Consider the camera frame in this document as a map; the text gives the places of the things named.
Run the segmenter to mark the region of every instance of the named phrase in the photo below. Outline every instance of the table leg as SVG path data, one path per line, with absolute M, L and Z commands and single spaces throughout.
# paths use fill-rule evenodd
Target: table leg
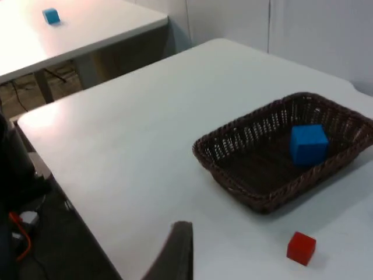
M 43 98 L 45 102 L 52 103 L 54 101 L 52 91 L 48 85 L 47 78 L 45 77 L 44 70 L 39 70 L 34 73 L 35 81 L 37 86 L 39 87 L 41 94 L 43 95 Z
M 75 58 L 74 64 L 83 89 L 91 88 L 101 82 L 91 54 Z

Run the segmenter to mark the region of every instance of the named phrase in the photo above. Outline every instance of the orange cable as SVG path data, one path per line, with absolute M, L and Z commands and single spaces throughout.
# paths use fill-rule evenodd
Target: orange cable
M 20 260 L 22 260 L 30 252 L 30 250 L 31 250 L 31 239 L 30 239 L 29 235 L 27 234 L 27 232 L 24 230 L 24 228 L 19 223 L 20 221 L 22 221 L 21 217 L 18 216 L 14 212 L 9 213 L 9 217 L 17 225 L 19 231 L 21 232 L 21 234 L 24 235 L 24 237 L 27 240 L 27 248 L 25 249 L 25 251 L 21 255 L 19 255 L 17 257 L 17 261 L 20 261 Z

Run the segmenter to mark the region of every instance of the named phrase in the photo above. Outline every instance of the cube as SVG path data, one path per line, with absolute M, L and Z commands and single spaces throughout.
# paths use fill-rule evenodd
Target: cube
M 287 245 L 286 257 L 307 266 L 316 249 L 316 239 L 303 233 L 295 232 Z
M 293 163 L 313 166 L 326 159 L 329 141 L 320 124 L 298 125 L 291 130 L 290 153 Z
M 60 22 L 58 12 L 54 8 L 46 9 L 43 11 L 43 15 L 48 24 L 56 24 Z

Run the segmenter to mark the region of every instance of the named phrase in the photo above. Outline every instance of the white table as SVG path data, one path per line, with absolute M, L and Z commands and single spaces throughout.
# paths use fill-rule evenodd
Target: white table
M 58 11 L 61 24 L 45 22 L 48 8 Z M 167 15 L 124 0 L 0 0 L 0 83 L 167 22 Z
M 192 154 L 204 133 L 303 90 L 373 118 L 373 99 L 345 80 L 214 40 L 19 125 L 123 279 L 141 279 L 178 220 L 193 222 L 196 280 L 370 277 L 372 149 L 269 216 L 233 200 Z M 318 241 L 308 267 L 286 258 L 296 230 Z

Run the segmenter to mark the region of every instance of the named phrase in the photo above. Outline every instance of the red cube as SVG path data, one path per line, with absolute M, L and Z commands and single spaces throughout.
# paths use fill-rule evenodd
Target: red cube
M 316 240 L 300 232 L 295 232 L 287 246 L 286 256 L 297 263 L 307 265 L 316 248 Z

